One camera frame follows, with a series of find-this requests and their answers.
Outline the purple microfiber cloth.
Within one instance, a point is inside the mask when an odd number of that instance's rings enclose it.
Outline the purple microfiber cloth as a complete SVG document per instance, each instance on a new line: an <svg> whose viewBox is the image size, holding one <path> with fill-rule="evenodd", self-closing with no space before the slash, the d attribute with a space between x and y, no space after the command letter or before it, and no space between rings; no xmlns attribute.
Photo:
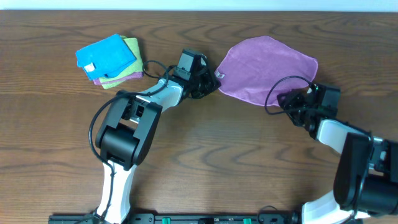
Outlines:
<svg viewBox="0 0 398 224"><path fill-rule="evenodd" d="M258 106L277 106L277 95L305 88L318 61L269 36L231 47L215 71L220 92Z"/></svg>

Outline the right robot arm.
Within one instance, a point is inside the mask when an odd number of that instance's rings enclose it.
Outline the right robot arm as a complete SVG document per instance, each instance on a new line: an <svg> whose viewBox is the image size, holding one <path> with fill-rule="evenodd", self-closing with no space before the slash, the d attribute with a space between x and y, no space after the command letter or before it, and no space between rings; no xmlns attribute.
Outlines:
<svg viewBox="0 0 398 224"><path fill-rule="evenodd" d="M333 190L307 202L302 223L362 223L397 215L397 143L336 118L340 89L312 84L277 101L294 125L340 154Z"/></svg>

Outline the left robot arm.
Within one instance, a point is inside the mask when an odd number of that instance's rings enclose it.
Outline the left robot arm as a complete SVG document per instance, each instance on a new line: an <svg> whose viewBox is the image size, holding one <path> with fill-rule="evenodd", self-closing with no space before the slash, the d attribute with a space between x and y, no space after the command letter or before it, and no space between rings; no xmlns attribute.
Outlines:
<svg viewBox="0 0 398 224"><path fill-rule="evenodd" d="M161 114L186 98L200 99L220 87L208 68L187 72L170 67L140 93L119 91L105 103L106 116L89 144L103 163L104 184L94 223L124 223L130 212L132 179L152 145Z"/></svg>

